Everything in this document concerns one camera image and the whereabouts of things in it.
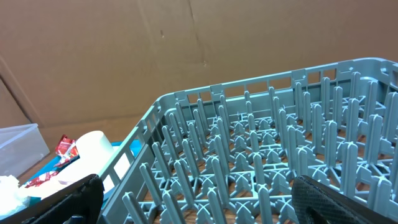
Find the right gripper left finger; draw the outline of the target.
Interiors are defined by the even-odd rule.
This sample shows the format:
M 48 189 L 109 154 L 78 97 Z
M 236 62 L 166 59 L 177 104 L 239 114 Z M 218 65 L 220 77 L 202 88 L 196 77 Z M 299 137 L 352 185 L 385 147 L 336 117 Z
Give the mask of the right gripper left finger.
M 78 223 L 96 223 L 103 199 L 104 186 L 100 176 L 90 174 L 1 220 L 1 223 L 64 223 L 71 217 L 77 217 Z

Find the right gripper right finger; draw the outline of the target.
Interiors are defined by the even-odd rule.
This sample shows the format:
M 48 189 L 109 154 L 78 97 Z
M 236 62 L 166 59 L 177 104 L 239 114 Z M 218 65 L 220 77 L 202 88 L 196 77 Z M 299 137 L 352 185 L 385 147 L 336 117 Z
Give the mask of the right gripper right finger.
M 307 175 L 294 179 L 291 194 L 299 224 L 395 223 Z

